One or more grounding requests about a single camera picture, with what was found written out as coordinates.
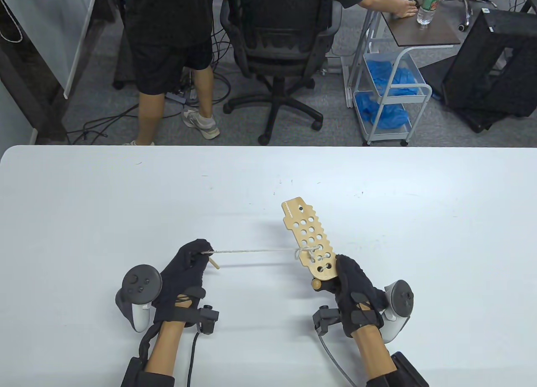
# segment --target hand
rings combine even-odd
[[[156,322],[166,320],[174,306],[197,309],[200,299],[205,297],[201,286],[210,255],[201,253],[206,251],[213,251],[213,248],[205,239],[187,243],[161,272],[162,290],[153,301],[157,309]]]
[[[395,0],[397,2],[397,11],[394,13],[399,18],[414,17],[418,13],[416,2],[414,0]]]
[[[368,299],[360,308],[366,312],[374,310],[378,320],[378,326],[382,326],[382,318],[379,312],[388,307],[388,299],[384,291],[373,286],[364,271],[352,258],[346,255],[336,256],[336,270],[338,277],[322,283],[321,290],[329,291],[336,295],[336,303],[341,315],[341,324],[347,337],[356,331],[359,326],[352,321],[352,313],[356,312],[357,303],[351,297],[356,293],[362,293]]]

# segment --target man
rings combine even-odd
[[[153,302],[156,307],[155,323],[161,323],[159,337],[145,368],[136,375],[133,383],[135,387],[173,387],[177,349],[184,328],[189,326],[174,320],[177,316],[174,311],[184,313],[185,310],[198,307],[199,299],[191,299],[186,291],[188,288],[202,286],[203,273],[209,262],[209,256],[203,253],[208,251],[213,251],[213,248],[207,240],[190,242],[180,248],[162,272],[161,295]],[[382,326],[382,320],[378,320],[378,311],[388,306],[384,293],[373,287],[364,271],[350,257],[338,255],[336,267],[338,278],[325,281],[323,289],[334,293],[345,335],[354,339],[360,350],[368,374],[367,387],[404,387],[402,375],[378,330]],[[360,303],[362,316],[357,316],[357,305],[351,297],[352,293],[362,293],[367,299]],[[366,318],[366,312],[369,311],[374,311],[375,315]]]
[[[349,8],[355,4],[361,7],[381,11],[383,13],[392,13],[400,18],[413,17],[418,12],[416,3],[410,0],[337,0],[343,8]]]
[[[185,111],[186,126],[210,140],[220,134],[213,118],[213,0],[126,0],[125,31],[140,91],[138,137],[130,145],[154,145],[164,96],[183,67],[194,73],[199,111]]]

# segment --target white metal cart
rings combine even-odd
[[[372,28],[378,27],[381,16],[386,21],[393,38],[384,38],[378,36]],[[441,11],[438,11],[427,27],[420,27],[415,17],[396,19],[389,14],[368,13],[366,23],[362,29],[362,36],[357,48],[357,56],[351,68],[349,84],[355,85],[352,91],[352,104],[355,107],[358,121],[360,122],[364,146],[371,145],[374,141],[379,140],[401,140],[401,145],[407,146],[410,138],[416,131],[420,119],[423,115],[427,102],[432,95],[432,88],[423,79],[420,70],[410,56],[411,50],[417,49],[440,49],[451,48],[455,44],[460,44],[455,32],[448,26]],[[403,47],[401,52],[393,53],[373,53],[378,50],[375,45],[379,42],[391,42],[395,40],[398,46]],[[370,70],[370,64],[373,62],[390,62],[391,74],[387,84],[375,82]],[[393,84],[397,69],[406,68],[412,73],[414,82],[407,84]],[[360,89],[362,77],[366,77],[367,89]],[[408,88],[416,90],[416,94],[397,95],[395,90]],[[356,98],[360,94],[367,94],[370,99],[379,104],[378,112],[372,122],[365,120],[358,109]],[[415,117],[410,117],[406,124],[393,130],[380,130],[378,123],[381,120],[382,112],[387,105],[400,105],[405,111],[404,104],[420,104],[420,109]]]

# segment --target blue plastic bag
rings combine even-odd
[[[389,61],[372,61],[368,60],[368,67],[373,77],[373,81],[377,87],[378,93],[384,95],[386,92],[386,86],[390,79],[390,74],[393,66]],[[416,79],[412,72],[408,68],[399,67],[395,71],[395,77],[392,84],[415,84]],[[417,95],[418,88],[396,88],[390,90],[388,96],[404,96],[404,95]]]
[[[374,123],[380,105],[371,100],[366,92],[356,94],[356,104],[364,121]],[[401,105],[384,105],[377,127],[381,130],[393,130],[408,122],[408,113]]]

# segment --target black glove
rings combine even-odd
[[[375,288],[357,262],[346,255],[336,256],[336,270],[338,277],[322,282],[320,291],[329,291],[336,295],[345,335],[351,337],[351,333],[360,328],[359,322],[364,321],[363,314],[369,314],[368,311],[359,310],[357,304],[360,301],[369,302],[372,309],[370,315],[374,317],[371,323],[378,328],[382,327],[384,323],[380,312],[388,307],[386,293]]]
[[[153,301],[153,306],[157,309],[154,322],[170,321],[173,318],[178,295],[186,295],[192,301],[188,309],[198,308],[200,299],[205,297],[205,290],[201,285],[210,256],[201,254],[205,251],[213,251],[213,247],[205,239],[187,243],[161,272],[162,290]]]

